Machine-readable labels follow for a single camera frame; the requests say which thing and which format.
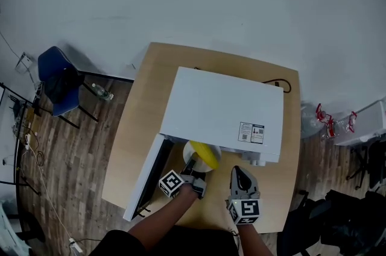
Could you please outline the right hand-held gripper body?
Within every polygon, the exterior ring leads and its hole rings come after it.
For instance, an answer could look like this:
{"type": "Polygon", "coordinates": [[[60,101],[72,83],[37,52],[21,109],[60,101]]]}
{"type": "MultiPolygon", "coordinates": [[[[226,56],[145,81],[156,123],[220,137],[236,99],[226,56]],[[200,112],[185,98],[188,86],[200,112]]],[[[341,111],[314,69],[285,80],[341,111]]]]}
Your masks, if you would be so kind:
{"type": "Polygon", "coordinates": [[[260,192],[231,192],[226,200],[226,208],[235,225],[249,225],[257,221],[261,215],[260,192]]]}

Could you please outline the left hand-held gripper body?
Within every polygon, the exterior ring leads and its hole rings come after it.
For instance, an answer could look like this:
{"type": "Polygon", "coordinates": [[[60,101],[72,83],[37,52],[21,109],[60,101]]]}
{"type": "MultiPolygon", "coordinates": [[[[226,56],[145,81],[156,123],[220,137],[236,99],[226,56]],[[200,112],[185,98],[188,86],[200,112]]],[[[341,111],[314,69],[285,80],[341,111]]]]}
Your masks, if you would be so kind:
{"type": "Polygon", "coordinates": [[[206,182],[201,178],[196,178],[192,175],[181,175],[174,170],[170,170],[159,180],[159,188],[168,198],[175,197],[184,184],[190,184],[193,191],[198,194],[199,199],[204,197],[206,182]]]}

